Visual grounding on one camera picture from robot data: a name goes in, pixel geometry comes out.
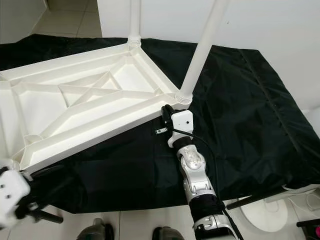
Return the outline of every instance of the pink object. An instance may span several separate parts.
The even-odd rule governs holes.
[[[316,234],[316,236],[317,236],[318,238],[320,238],[320,226],[317,226],[317,227],[315,228],[315,234]]]

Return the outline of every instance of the white wall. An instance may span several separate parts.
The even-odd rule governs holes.
[[[142,0],[141,36],[198,42],[212,4]],[[130,0],[98,8],[103,37],[128,36]],[[320,105],[320,0],[232,0],[213,44],[260,50],[301,109]]]
[[[0,0],[0,43],[27,37],[45,10],[45,0]]]

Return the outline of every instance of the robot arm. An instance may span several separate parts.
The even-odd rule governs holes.
[[[197,240],[236,239],[241,240],[233,220],[206,174],[205,158],[192,143],[193,114],[189,110],[175,111],[170,105],[163,106],[162,118],[166,128],[157,130],[160,134],[168,131],[172,136],[168,145],[177,152],[183,186],[194,221],[193,230]]]

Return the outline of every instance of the floor tile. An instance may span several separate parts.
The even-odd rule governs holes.
[[[85,12],[81,26],[77,33],[79,36],[92,36],[92,37],[101,37],[101,27],[100,27],[100,20],[99,14],[93,12]]]
[[[248,222],[239,207],[230,210],[229,214],[231,215],[245,240],[305,240],[306,238],[303,234],[303,231],[296,227],[298,217],[292,205],[287,199],[285,200],[285,203],[288,208],[288,220],[286,225],[277,232],[268,233],[254,227]]]
[[[97,13],[98,12],[97,0],[89,0],[85,11],[86,12],[91,12],[91,13]]]
[[[153,230],[164,226],[177,229],[186,240],[195,240],[193,220],[187,205],[121,211],[119,240],[151,240]]]
[[[305,194],[290,196],[290,199],[291,201],[293,201],[292,205],[298,216],[299,221],[320,219],[320,209],[310,211],[307,206]]]
[[[76,34],[61,33],[61,32],[39,32],[38,34],[48,35],[48,36],[57,36],[57,37],[68,37],[68,38],[76,37]]]
[[[50,11],[69,10],[80,11],[86,10],[88,0],[49,0],[48,5]]]
[[[52,11],[40,20],[38,33],[76,34],[83,14],[80,11]]]
[[[57,224],[45,220],[33,223],[33,220],[27,217],[12,228],[9,240],[75,240],[83,229],[92,225],[95,218],[102,218],[112,223],[115,234],[119,234],[119,212],[71,214],[52,206],[46,211],[62,213],[63,223]]]
[[[1,240],[7,240],[8,236],[9,236],[9,233],[10,233],[10,229],[9,228],[5,228],[5,229],[0,230],[0,239]]]

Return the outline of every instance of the black cloth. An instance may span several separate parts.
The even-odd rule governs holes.
[[[0,45],[0,70],[125,42],[32,35]],[[196,44],[143,39],[142,49],[180,88]],[[320,141],[259,51],[212,46],[189,109],[193,133],[215,153],[214,159],[202,142],[194,141],[222,199],[285,184],[320,184]],[[176,153],[167,145],[168,136],[154,133],[161,127],[156,118],[56,163],[60,167],[51,168],[58,169],[50,173],[51,181],[59,179],[64,168],[76,174],[79,183],[53,204],[73,213],[186,204]],[[83,189],[86,194],[79,197]]]

